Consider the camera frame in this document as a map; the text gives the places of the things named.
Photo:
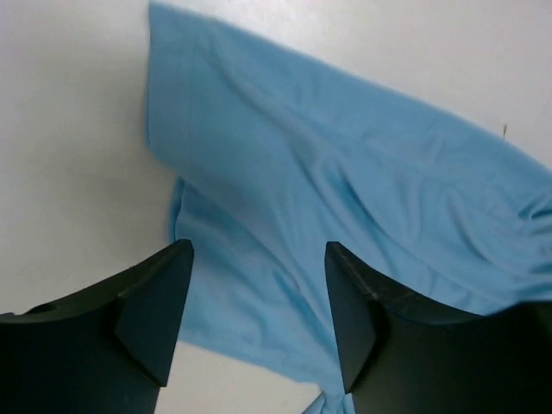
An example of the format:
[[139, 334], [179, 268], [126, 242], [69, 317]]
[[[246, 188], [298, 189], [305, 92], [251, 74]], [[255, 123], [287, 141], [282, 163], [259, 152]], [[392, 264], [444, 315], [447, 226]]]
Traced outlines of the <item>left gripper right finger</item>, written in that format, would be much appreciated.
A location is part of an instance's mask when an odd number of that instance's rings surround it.
[[427, 298], [338, 242], [325, 276], [344, 390], [358, 413], [548, 413], [551, 305], [478, 316]]

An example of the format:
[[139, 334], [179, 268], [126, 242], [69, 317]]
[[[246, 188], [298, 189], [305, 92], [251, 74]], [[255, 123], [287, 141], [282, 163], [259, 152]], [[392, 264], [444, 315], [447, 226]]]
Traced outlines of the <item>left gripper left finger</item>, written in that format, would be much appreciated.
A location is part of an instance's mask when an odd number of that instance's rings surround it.
[[63, 298], [1, 316], [4, 413], [152, 413], [191, 280], [180, 240]]

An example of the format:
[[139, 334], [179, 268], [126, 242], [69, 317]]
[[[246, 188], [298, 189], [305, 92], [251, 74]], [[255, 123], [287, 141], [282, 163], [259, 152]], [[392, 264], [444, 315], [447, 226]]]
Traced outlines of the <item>light blue shorts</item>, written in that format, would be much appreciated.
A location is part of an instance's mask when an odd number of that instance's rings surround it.
[[476, 314], [551, 297], [551, 173], [424, 103], [207, 16], [149, 7], [146, 143], [195, 254], [185, 342], [320, 386], [350, 413], [328, 242]]

